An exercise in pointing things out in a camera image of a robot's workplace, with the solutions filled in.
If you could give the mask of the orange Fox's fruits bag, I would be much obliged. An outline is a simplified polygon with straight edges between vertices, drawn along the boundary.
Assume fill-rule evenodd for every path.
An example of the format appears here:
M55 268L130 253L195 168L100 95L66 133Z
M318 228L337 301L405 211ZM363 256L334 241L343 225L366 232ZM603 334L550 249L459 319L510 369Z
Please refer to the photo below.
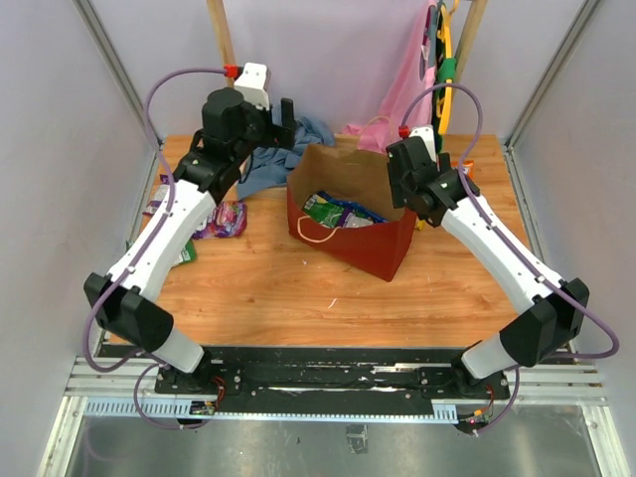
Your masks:
M463 169L465 174L470 178L473 179L474 178L474 161L473 160L467 160L463 163Z

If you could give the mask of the brown red paper bag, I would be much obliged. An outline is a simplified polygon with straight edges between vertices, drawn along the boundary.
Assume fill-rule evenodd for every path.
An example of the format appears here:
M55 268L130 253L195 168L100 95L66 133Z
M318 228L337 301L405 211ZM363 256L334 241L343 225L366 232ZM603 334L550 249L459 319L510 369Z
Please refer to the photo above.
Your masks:
M287 177L294 238L391 281L408 252L415 214L393 204L386 155L350 145L310 144Z

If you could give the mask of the purple Fox's berries bag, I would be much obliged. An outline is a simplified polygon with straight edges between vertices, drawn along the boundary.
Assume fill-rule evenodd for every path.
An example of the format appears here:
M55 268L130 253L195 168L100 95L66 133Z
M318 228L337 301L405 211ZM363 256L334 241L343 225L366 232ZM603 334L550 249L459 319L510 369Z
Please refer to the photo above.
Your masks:
M226 201L216 206L197 226L192 239L226 239L239 237L247 226L247 205L243 201Z

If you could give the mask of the blue snack packet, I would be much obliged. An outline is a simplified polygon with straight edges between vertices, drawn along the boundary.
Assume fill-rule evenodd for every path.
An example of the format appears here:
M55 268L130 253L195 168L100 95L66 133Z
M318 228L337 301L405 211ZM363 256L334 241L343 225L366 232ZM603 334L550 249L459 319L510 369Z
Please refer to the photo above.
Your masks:
M319 191L317 195L333 205L351 210L353 213L360 213L363 218L370 219L375 224L388 222L388 220L381 215L371 211L357 202L335 199L324 191Z

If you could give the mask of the green snack packet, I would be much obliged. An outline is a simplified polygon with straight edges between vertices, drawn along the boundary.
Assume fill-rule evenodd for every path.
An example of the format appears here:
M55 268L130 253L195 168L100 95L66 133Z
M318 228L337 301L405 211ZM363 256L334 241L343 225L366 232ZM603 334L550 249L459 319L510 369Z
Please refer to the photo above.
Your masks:
M190 239L187 241L185 246L179 252L175 262L173 263L173 267L180 266L187 263L192 263L196 261L198 255L196 253L194 242Z

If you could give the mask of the green yellow Fox's bag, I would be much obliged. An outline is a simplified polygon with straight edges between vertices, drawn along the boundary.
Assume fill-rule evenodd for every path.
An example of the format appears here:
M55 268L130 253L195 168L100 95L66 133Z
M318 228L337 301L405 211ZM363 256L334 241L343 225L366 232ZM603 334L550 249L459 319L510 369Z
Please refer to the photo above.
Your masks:
M346 219L346 208L335 204L322 193L309 196L302 210L314 222L328 229L341 228Z

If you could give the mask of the purple white snack packet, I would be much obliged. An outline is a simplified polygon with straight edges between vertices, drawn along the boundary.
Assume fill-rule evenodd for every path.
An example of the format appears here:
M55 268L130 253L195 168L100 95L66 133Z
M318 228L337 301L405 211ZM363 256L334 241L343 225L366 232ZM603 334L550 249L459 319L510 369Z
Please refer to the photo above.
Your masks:
M366 216L359 216L355 211L346 209L341 215L338 227L344 229L356 229L372 226L374 221Z

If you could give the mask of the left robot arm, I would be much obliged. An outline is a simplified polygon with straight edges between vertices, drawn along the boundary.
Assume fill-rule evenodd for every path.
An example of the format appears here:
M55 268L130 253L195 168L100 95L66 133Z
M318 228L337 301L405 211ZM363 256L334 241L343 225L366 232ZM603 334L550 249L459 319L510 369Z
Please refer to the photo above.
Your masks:
M173 316L157 305L157 297L186 242L241 179L242 164L257 148L292 148L296 128L289 98L281 100L280 118L275 120L265 92L225 87L210 93L201 129L169 172L162 204L108 273L92 273L84 283L99 327L168 365L191 393L215 383L212 358L178 330Z

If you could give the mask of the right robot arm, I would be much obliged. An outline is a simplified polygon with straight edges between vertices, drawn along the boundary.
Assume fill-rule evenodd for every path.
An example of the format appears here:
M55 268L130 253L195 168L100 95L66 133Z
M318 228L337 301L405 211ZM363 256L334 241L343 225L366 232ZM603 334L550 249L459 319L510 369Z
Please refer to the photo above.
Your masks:
M479 188L448 157L432 158L418 136L387 148L393 202L458 239L505 292L517 313L507 326L451 363L450 384L471 398L486 381L530 368L575 338L589 299L585 283L564 280L534 256L496 217Z

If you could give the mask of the blue crumpled cloth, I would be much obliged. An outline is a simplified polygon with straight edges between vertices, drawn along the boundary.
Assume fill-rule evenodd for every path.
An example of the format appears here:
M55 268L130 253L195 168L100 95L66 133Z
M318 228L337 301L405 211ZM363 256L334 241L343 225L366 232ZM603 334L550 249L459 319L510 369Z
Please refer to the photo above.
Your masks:
M294 146L284 148L257 148L249 174L243 183L237 184L237 197L246 199L260 191L286 185L287 176L297 167L304 151L311 144L335 145L335 135L321 119L312 116L296 118Z

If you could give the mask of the yellow hanger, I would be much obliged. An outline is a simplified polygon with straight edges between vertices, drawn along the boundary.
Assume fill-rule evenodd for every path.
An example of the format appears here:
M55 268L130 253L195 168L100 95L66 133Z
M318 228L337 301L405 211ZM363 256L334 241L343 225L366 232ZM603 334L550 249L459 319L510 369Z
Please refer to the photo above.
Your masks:
M438 1L435 7L434 17L434 59L435 59L435 83L444 84L454 82L456 73L456 60L452 52L452 39L450 28L451 15L443 1ZM449 87L441 87L433 93L432 100L432 125L439 136L443 136L449 126L452 109L452 90Z

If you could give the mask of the pink shirt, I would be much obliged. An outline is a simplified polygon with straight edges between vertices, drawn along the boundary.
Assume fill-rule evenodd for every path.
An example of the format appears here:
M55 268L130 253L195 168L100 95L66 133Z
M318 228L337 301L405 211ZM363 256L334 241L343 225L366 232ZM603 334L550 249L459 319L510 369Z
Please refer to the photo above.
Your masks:
M399 139L398 128L406 110L413 100L435 83L435 67L420 77L419 62L421 43L428 7L436 1L425 1L416 16L402 61L394 74L394 81L383 98L377 114L366 124L347 124L342 134L359 137L358 148L374 152L384 152L385 148Z

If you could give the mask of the green hanger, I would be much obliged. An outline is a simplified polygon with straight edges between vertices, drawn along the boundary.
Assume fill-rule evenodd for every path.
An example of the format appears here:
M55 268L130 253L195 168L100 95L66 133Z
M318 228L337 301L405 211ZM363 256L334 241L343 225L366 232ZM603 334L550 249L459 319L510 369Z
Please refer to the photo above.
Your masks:
M444 59L437 68L436 84L443 84L443 87L437 89L433 94L432 101L432 125L435 132L443 136L450 124L453 88L448 87L449 83L453 83L456 74L456 60L454 58Z

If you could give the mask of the grey hanger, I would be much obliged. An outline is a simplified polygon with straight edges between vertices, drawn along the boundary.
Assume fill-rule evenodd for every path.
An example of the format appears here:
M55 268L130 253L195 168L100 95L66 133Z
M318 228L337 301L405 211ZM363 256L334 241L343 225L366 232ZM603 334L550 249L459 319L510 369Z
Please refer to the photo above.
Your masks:
M421 43L421 54L419 62L419 72L421 78L424 77L428 69L436 66L436 43L439 16L439 6L437 4L430 5L426 13Z

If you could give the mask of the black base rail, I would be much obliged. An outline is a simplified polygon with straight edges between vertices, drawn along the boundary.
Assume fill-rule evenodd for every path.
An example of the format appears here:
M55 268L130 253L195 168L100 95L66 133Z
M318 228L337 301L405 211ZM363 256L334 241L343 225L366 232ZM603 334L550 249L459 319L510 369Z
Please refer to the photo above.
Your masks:
M437 399L461 403L508 398L503 373L471 384L454 370L458 350L444 348L213 347L204 373L168 369L155 381L160 395L213 396L221 409L309 419L424 419Z

